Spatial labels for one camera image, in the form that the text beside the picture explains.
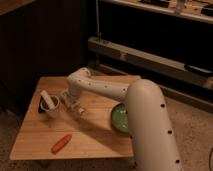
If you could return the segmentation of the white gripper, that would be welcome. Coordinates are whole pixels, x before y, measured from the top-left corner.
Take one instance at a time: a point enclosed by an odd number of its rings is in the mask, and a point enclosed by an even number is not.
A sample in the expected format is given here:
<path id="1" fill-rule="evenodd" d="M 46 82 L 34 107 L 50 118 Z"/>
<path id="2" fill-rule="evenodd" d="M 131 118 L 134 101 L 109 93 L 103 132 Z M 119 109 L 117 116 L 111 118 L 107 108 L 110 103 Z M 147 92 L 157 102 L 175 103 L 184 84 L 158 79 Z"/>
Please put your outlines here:
<path id="1" fill-rule="evenodd" d="M 69 109 L 71 114 L 83 114 L 85 109 L 79 106 L 79 101 L 76 97 L 72 96 L 67 89 L 60 93 L 61 102 Z"/>

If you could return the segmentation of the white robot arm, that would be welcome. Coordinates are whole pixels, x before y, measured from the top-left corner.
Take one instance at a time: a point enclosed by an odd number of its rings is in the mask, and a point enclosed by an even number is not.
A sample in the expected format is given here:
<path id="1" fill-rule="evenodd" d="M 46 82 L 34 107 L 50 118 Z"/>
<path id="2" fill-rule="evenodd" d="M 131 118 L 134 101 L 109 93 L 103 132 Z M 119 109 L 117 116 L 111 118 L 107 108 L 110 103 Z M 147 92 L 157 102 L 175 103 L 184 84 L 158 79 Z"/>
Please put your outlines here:
<path id="1" fill-rule="evenodd" d="M 137 171 L 184 171 L 160 87 L 139 77 L 132 83 L 95 80 L 83 67 L 67 77 L 68 104 L 83 90 L 125 105 Z"/>

